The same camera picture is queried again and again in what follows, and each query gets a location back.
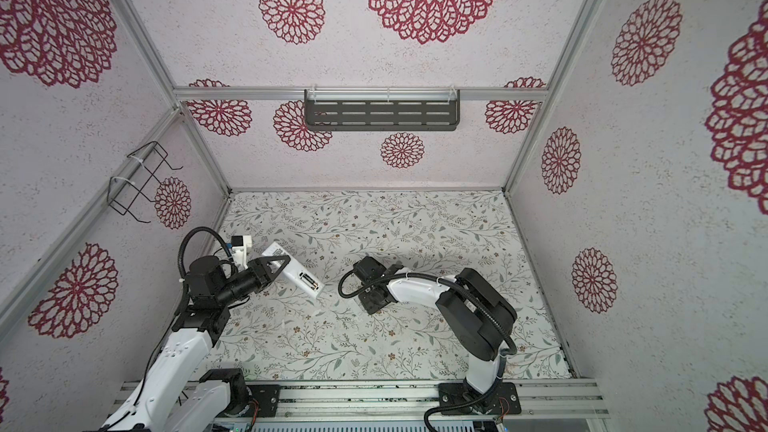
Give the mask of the white remote control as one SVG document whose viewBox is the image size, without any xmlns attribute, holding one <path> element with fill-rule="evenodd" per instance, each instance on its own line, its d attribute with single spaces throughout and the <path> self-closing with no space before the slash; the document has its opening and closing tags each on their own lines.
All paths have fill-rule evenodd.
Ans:
<svg viewBox="0 0 768 432">
<path fill-rule="evenodd" d="M 324 288 L 324 284 L 308 268 L 306 268 L 298 259 L 291 255 L 283 246 L 277 242 L 270 244 L 262 253 L 262 256 L 288 255 L 291 262 L 280 274 L 282 277 L 292 282 L 298 289 L 307 294 L 311 299 L 317 299 Z M 300 279 L 300 274 L 311 275 L 319 285 L 318 290 L 309 289 Z"/>
</svg>

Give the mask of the black AAA battery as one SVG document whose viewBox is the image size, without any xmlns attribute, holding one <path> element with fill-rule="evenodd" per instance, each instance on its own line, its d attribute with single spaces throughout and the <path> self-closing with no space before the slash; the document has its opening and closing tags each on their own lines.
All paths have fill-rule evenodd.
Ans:
<svg viewBox="0 0 768 432">
<path fill-rule="evenodd" d="M 306 273 L 301 273 L 300 279 L 309 289 L 311 290 L 319 289 L 318 283 L 315 281 L 315 279 L 311 275 L 308 275 Z"/>
</svg>

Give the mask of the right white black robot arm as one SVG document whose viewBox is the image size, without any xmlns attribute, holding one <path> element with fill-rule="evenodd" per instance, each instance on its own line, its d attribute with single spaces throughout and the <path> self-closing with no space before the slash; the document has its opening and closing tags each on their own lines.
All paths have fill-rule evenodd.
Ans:
<svg viewBox="0 0 768 432">
<path fill-rule="evenodd" d="M 416 304 L 437 310 L 468 353 L 465 386 L 476 395 L 503 378 L 506 358 L 517 353 L 514 307 L 478 271 L 435 276 L 403 265 L 384 266 L 366 256 L 337 287 L 344 299 L 357 298 L 374 315 L 389 304 Z"/>
</svg>

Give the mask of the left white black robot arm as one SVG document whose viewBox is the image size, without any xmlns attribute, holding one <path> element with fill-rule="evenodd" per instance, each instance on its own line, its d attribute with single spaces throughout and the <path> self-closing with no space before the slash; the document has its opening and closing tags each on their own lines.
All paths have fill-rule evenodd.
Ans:
<svg viewBox="0 0 768 432">
<path fill-rule="evenodd" d="M 226 276 L 226 262 L 209 255 L 195 260 L 184 277 L 189 303 L 170 327 L 154 362 L 102 431 L 204 431 L 222 414 L 237 415 L 249 406 L 243 373 L 211 370 L 193 394 L 176 408 L 177 399 L 231 317 L 235 303 L 264 290 L 295 261 L 288 255 L 261 256 L 244 270 Z"/>
</svg>

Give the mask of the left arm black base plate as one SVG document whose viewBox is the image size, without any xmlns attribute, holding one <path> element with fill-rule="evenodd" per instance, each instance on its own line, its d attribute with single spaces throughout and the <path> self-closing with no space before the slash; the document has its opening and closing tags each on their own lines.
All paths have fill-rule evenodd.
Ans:
<svg viewBox="0 0 768 432">
<path fill-rule="evenodd" d="M 261 419 L 274 418 L 277 415 L 282 391 L 280 385 L 249 384 L 247 389 L 245 407 L 236 417 Z"/>
</svg>

